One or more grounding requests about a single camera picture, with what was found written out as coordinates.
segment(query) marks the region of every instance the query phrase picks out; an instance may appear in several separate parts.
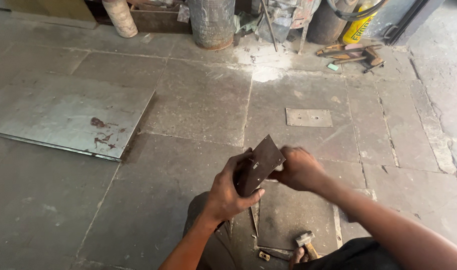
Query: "left hand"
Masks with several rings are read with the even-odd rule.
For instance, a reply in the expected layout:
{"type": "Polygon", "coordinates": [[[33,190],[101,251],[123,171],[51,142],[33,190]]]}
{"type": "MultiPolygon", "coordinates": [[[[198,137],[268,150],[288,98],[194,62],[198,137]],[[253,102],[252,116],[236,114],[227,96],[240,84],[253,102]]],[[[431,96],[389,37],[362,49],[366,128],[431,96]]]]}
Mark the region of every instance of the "left hand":
{"type": "Polygon", "coordinates": [[[242,198],[235,190],[232,179],[240,165],[252,156],[252,149],[249,148],[245,153],[228,159],[224,169],[215,176],[202,216],[219,224],[230,220],[260,200],[265,189],[259,188],[249,197],[242,198]]]}

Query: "rusty metal plate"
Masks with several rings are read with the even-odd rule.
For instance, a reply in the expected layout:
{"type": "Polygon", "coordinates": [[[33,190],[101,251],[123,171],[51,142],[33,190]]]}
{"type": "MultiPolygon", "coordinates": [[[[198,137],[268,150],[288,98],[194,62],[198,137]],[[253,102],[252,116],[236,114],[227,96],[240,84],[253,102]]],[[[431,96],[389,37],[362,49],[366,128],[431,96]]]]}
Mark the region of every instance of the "rusty metal plate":
{"type": "Polygon", "coordinates": [[[287,126],[334,127],[327,109],[286,108],[287,126]]]}
{"type": "Polygon", "coordinates": [[[243,168],[235,184],[238,194],[248,197],[284,161],[285,157],[267,135],[253,150],[253,160],[243,168]]]}

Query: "wooden hammer handle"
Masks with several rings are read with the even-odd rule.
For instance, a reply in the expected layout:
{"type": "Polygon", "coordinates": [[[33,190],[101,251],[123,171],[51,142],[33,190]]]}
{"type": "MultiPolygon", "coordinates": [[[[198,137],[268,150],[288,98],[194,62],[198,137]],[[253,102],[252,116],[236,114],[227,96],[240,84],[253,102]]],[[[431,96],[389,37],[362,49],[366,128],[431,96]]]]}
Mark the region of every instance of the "wooden hammer handle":
{"type": "Polygon", "coordinates": [[[305,248],[307,249],[307,251],[309,253],[310,261],[320,258],[320,256],[318,255],[316,249],[314,248],[314,246],[312,245],[311,242],[305,244],[305,248]]]}

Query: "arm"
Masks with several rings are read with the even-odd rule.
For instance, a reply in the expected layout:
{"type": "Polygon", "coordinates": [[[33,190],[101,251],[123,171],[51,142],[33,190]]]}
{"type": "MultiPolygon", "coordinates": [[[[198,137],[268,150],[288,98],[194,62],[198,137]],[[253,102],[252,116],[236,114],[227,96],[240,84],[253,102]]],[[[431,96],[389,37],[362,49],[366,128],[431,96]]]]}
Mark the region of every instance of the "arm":
{"type": "Polygon", "coordinates": [[[252,149],[249,148],[247,152],[231,157],[224,169],[215,176],[203,211],[159,270],[195,270],[208,238],[216,227],[260,200],[265,192],[264,189],[255,190],[250,197],[242,198],[237,194],[232,179],[235,171],[240,169],[241,164],[252,155],[252,149]]]}
{"type": "Polygon", "coordinates": [[[283,171],[271,177],[299,191],[314,192],[355,218],[406,269],[457,270],[457,246],[443,236],[400,216],[326,175],[302,148],[281,149],[283,171]]]}

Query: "metal rod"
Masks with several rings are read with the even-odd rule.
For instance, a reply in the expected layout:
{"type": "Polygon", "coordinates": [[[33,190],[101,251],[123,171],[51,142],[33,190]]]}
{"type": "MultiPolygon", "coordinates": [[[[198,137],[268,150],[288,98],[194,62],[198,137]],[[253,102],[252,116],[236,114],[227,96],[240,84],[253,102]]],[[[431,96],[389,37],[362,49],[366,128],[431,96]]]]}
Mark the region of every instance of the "metal rod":
{"type": "Polygon", "coordinates": [[[254,210],[252,209],[252,206],[250,206],[250,213],[252,214],[253,225],[255,226],[255,233],[257,234],[257,237],[258,237],[258,229],[257,229],[256,217],[254,215],[254,210]]]}
{"type": "Polygon", "coordinates": [[[270,21],[270,18],[268,17],[267,6],[265,5],[264,0],[260,0],[260,2],[261,2],[261,7],[263,9],[263,14],[265,15],[265,20],[267,21],[267,24],[268,24],[268,31],[270,32],[270,36],[272,37],[273,46],[275,47],[275,52],[278,52],[279,48],[277,48],[277,42],[275,41],[274,32],[272,31],[272,22],[270,21]]]}
{"type": "Polygon", "coordinates": [[[355,57],[355,58],[350,58],[350,59],[341,59],[341,60],[333,61],[333,64],[338,65],[338,64],[343,64],[343,63],[357,62],[357,61],[365,60],[365,59],[367,59],[366,56],[355,57]]]}

